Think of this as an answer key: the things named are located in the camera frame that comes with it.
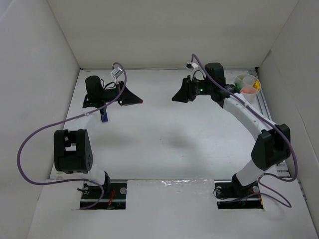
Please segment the yellow lego plate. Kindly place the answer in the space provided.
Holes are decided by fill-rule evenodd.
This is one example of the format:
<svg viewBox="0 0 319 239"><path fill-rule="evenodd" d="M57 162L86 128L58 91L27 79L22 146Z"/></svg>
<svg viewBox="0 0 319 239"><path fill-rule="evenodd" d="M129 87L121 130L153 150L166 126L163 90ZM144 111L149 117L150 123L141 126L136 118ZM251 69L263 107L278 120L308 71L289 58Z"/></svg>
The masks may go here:
<svg viewBox="0 0 319 239"><path fill-rule="evenodd" d="M261 84L259 81L255 81L253 88L255 88L257 91L259 91L261 89Z"/></svg>

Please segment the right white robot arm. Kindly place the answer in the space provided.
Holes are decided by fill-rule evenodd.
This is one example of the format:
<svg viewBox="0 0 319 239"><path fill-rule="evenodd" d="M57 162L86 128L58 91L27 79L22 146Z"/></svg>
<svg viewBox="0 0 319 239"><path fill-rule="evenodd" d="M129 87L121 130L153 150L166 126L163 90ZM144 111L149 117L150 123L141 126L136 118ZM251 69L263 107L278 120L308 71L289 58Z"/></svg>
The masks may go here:
<svg viewBox="0 0 319 239"><path fill-rule="evenodd" d="M181 88L172 97L172 101L188 103L197 96L210 96L221 108L235 116L255 140L250 161L232 176L231 182L217 186L216 189L220 199L245 197L260 176L291 155L288 146L290 129L285 124L268 121L256 112L237 86L226 83L220 63L206 64L201 70L202 80L195 76L200 71L196 63L188 62L185 66L191 73L183 78Z"/></svg>

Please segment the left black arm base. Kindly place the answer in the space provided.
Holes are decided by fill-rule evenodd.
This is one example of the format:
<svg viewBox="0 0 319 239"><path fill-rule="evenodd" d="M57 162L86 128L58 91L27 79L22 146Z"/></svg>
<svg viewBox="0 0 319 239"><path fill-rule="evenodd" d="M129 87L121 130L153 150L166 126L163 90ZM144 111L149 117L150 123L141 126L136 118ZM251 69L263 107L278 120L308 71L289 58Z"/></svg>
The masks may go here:
<svg viewBox="0 0 319 239"><path fill-rule="evenodd" d="M93 184L85 183L77 191L81 192L80 208L88 210L125 210L127 196L127 180L111 180L110 187L104 190L102 199L101 189Z"/></svg>

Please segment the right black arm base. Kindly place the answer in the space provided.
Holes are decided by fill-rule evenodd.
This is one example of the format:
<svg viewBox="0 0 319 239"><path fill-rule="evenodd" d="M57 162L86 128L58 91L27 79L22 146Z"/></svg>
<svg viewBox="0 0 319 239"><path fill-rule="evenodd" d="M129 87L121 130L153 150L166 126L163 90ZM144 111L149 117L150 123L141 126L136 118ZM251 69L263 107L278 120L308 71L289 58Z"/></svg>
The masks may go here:
<svg viewBox="0 0 319 239"><path fill-rule="evenodd" d="M214 185L213 194L220 210L264 208L257 182L240 190L234 189L231 180L216 180Z"/></svg>

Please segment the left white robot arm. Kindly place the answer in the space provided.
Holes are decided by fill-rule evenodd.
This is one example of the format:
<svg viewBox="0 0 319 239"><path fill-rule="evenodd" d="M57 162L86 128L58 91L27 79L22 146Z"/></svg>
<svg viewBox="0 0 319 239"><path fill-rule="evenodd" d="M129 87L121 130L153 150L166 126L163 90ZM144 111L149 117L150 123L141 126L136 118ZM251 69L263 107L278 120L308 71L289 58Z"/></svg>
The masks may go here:
<svg viewBox="0 0 319 239"><path fill-rule="evenodd" d="M141 104L143 100L133 94L124 81L112 81L103 85L98 76L89 76L85 80L86 92L83 108L99 110L101 122L107 122L106 105L118 102L121 106ZM110 192L110 177L93 164L93 153L86 129L57 130L53 136L54 167L65 174L79 173L91 182L97 182L105 192Z"/></svg>

